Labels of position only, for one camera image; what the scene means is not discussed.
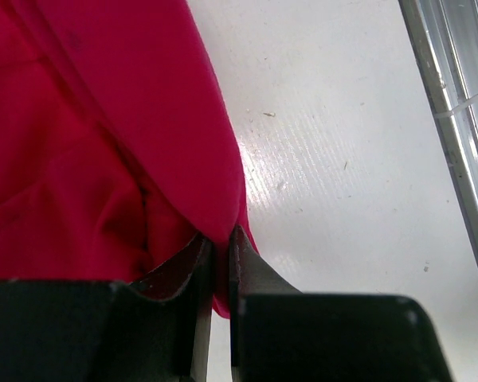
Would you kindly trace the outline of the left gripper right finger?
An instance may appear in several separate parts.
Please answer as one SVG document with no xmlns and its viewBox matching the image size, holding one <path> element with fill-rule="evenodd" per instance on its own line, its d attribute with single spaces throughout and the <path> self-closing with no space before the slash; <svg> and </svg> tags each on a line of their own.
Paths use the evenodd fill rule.
<svg viewBox="0 0 478 382">
<path fill-rule="evenodd" d="M 392 294 L 297 290 L 236 227 L 229 246 L 235 381 L 450 381 L 429 315 Z"/>
</svg>

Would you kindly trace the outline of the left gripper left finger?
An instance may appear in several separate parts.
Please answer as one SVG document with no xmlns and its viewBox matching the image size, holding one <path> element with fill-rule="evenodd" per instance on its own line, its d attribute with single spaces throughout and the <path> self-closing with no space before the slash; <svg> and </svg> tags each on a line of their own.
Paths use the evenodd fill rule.
<svg viewBox="0 0 478 382">
<path fill-rule="evenodd" d="M 203 381 L 212 245 L 133 283 L 0 281 L 0 381 Z"/>
</svg>

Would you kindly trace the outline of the red t shirt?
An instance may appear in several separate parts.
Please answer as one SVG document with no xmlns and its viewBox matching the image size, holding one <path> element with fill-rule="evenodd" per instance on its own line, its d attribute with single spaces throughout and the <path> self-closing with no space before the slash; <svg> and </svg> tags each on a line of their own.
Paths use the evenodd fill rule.
<svg viewBox="0 0 478 382">
<path fill-rule="evenodd" d="M 0 279 L 130 282 L 249 224 L 245 175 L 184 1 L 0 1 Z"/>
</svg>

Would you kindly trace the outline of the white zip tie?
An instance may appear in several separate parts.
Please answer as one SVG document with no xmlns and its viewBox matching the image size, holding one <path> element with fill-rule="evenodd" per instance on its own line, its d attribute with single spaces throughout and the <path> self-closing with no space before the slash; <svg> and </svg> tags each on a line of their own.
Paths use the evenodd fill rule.
<svg viewBox="0 0 478 382">
<path fill-rule="evenodd" d="M 459 113 L 460 111 L 463 111 L 464 109 L 472 106 L 474 103 L 477 103 L 478 102 L 478 93 L 475 94 L 473 97 L 471 97 L 470 99 L 467 99 L 466 101 L 464 101 L 463 103 L 457 105 L 456 107 L 454 107 L 452 110 L 450 111 L 443 111 L 443 112 L 440 112 L 440 113 L 436 113 L 433 115 L 433 118 L 434 119 L 447 119 L 449 117 L 452 117 L 454 115 L 456 115 L 457 113 Z"/>
</svg>

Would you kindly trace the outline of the aluminium front rail frame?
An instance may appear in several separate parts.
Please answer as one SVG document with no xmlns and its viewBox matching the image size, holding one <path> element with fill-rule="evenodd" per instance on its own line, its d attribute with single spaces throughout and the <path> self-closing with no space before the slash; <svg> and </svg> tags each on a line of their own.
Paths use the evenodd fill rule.
<svg viewBox="0 0 478 382">
<path fill-rule="evenodd" d="M 478 93 L 478 0 L 401 1 L 432 114 Z M 478 266 L 478 102 L 434 119 Z"/>
</svg>

